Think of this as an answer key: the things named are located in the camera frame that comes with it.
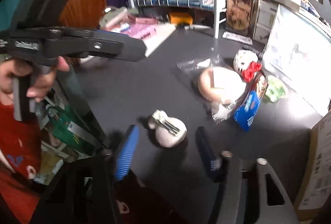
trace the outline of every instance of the framed picture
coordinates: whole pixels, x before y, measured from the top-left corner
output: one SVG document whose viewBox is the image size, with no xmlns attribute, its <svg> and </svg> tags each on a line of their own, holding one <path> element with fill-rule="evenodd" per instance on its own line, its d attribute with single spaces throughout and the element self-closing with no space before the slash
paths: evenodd
<svg viewBox="0 0 331 224">
<path fill-rule="evenodd" d="M 247 35 L 252 9 L 253 0 L 227 0 L 226 27 Z"/>
</svg>

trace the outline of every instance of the hand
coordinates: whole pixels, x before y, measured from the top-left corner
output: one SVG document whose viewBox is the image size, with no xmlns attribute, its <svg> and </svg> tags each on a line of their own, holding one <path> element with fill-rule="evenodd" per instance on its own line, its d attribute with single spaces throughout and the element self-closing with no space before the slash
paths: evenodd
<svg viewBox="0 0 331 224">
<path fill-rule="evenodd" d="M 40 75 L 26 93 L 27 97 L 41 102 L 56 78 L 56 70 L 69 71 L 70 67 L 63 57 L 58 58 L 58 65 L 51 68 L 47 75 Z M 11 59 L 0 65 L 0 102 L 3 105 L 14 103 L 13 76 L 24 77 L 32 73 L 32 67 L 20 59 Z"/>
</svg>

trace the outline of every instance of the printed label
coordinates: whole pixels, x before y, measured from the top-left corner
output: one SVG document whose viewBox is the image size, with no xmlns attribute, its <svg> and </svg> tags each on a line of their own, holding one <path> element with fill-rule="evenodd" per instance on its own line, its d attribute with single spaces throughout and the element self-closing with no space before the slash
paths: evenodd
<svg viewBox="0 0 331 224">
<path fill-rule="evenodd" d="M 83 128 L 78 126 L 73 121 L 71 121 L 68 124 L 67 129 L 73 133 L 73 138 L 77 144 L 80 143 L 80 139 L 83 139 L 86 142 L 90 143 L 91 145 L 95 146 L 96 148 L 99 148 L 102 146 L 102 144 L 92 134 L 85 131 Z"/>
<path fill-rule="evenodd" d="M 33 50 L 39 50 L 39 44 L 38 43 L 32 43 L 32 42 L 15 41 L 15 46 L 17 48 L 28 48 L 28 49 L 33 49 Z"/>
<path fill-rule="evenodd" d="M 248 97 L 248 100 L 246 102 L 246 105 L 245 105 L 245 111 L 246 112 L 248 112 L 249 107 L 251 106 L 252 100 L 253 100 L 253 95 L 250 94 L 249 97 Z"/>
</svg>

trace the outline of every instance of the pink box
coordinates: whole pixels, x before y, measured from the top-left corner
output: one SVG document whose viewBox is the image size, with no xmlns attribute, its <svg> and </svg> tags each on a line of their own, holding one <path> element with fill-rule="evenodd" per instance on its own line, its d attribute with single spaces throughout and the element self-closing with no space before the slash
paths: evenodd
<svg viewBox="0 0 331 224">
<path fill-rule="evenodd" d="M 130 25 L 130 28 L 121 32 L 122 34 L 130 37 L 144 40 L 156 34 L 154 25 L 134 23 Z"/>
</svg>

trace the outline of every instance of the drawer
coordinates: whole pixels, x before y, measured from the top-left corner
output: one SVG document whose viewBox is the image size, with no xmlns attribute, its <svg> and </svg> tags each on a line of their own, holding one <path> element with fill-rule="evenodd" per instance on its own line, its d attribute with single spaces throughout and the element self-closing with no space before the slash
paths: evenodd
<svg viewBox="0 0 331 224">
<path fill-rule="evenodd" d="M 273 12 L 272 10 L 260 9 L 258 23 L 268 28 L 272 28 L 275 16 L 276 16 L 276 12 Z"/>
<path fill-rule="evenodd" d="M 253 39 L 262 44 L 267 44 L 269 40 L 270 31 L 271 31 L 270 28 L 257 23 Z"/>
</svg>

